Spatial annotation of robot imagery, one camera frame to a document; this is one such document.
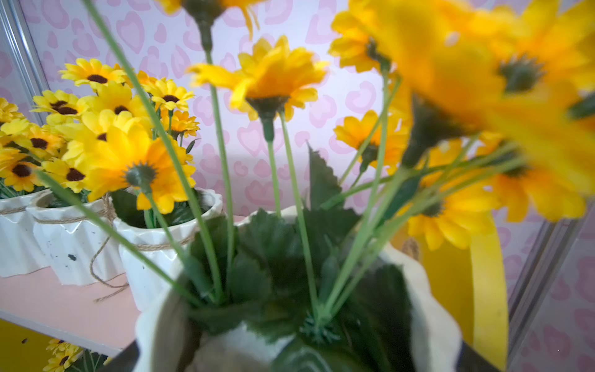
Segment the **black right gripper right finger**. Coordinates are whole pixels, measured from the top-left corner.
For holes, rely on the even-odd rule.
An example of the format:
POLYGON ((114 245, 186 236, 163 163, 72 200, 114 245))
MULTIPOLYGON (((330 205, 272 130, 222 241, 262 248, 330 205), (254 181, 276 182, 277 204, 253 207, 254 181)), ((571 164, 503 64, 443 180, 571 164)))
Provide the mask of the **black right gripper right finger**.
POLYGON ((466 342, 462 342, 456 372, 500 372, 466 342))

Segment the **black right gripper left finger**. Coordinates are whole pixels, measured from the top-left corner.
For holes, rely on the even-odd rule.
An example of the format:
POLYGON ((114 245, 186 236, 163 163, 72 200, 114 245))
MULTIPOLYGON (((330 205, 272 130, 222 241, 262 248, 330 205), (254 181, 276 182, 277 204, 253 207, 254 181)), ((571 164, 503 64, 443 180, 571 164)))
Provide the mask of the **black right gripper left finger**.
POLYGON ((99 372, 133 372, 138 360, 139 348, 134 341, 108 364, 101 367, 99 372))

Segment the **shelf sunflower pot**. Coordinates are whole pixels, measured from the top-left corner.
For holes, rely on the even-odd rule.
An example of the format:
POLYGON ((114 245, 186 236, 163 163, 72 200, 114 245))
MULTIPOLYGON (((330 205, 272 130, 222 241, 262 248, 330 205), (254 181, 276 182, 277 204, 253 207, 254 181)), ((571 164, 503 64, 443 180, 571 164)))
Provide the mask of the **shelf sunflower pot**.
POLYGON ((62 339, 51 339, 46 347, 51 352, 43 371, 96 372, 112 361, 112 357, 94 352, 62 339))
MULTIPOLYGON (((58 144, 57 153, 42 163, 42 169, 74 198, 96 207, 104 219, 110 210, 102 199, 88 202, 93 161, 88 151, 104 141, 112 127, 125 132, 130 127, 151 127, 139 97, 134 95, 125 71, 98 59, 79 58, 60 71, 64 80, 88 86, 92 95, 78 97, 66 91, 46 90, 34 97, 34 112, 46 113, 43 130, 58 144)), ((116 244, 67 201, 55 197, 35 207, 43 251, 64 285, 103 283, 122 274, 116 244)))
POLYGON ((29 130, 33 124, 17 105, 1 99, 1 276, 31 274, 49 266, 34 237, 27 208, 43 191, 37 178, 40 158, 29 130))
POLYGON ((101 86, 83 97, 84 111, 57 126, 68 140, 64 159, 82 175, 80 200, 70 181, 59 192, 99 224, 119 250, 136 307, 145 310, 181 272, 212 287, 205 259, 191 254, 202 222, 222 213, 223 199, 195 184, 191 155, 170 135, 168 120, 143 95, 123 88, 119 101, 101 86))
MULTIPOLYGON (((91 1, 85 7, 145 105, 141 85, 91 1)), ((510 206, 580 217, 594 194, 594 4, 531 2, 522 13, 466 1, 351 1, 333 52, 377 62, 384 105, 339 139, 376 175, 363 213, 319 152, 309 196, 240 223, 201 223, 190 253, 212 287, 181 272, 136 324, 137 371, 454 371, 458 325, 424 269, 390 240, 467 248, 510 206), (503 178, 532 180, 530 199, 503 178)))

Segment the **yellow shelf unit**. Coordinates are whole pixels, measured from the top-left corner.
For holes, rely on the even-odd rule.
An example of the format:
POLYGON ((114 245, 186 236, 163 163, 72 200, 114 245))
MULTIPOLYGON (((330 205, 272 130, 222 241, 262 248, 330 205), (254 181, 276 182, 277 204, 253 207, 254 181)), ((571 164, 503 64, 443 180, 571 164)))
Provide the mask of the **yellow shelf unit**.
MULTIPOLYGON (((463 338, 491 367, 508 362, 508 296, 496 229, 468 250, 421 252, 432 294, 463 338)), ((133 342, 139 317, 130 290, 99 302, 110 288, 62 285, 51 268, 1 280, 1 318, 70 343, 115 355, 133 342)))

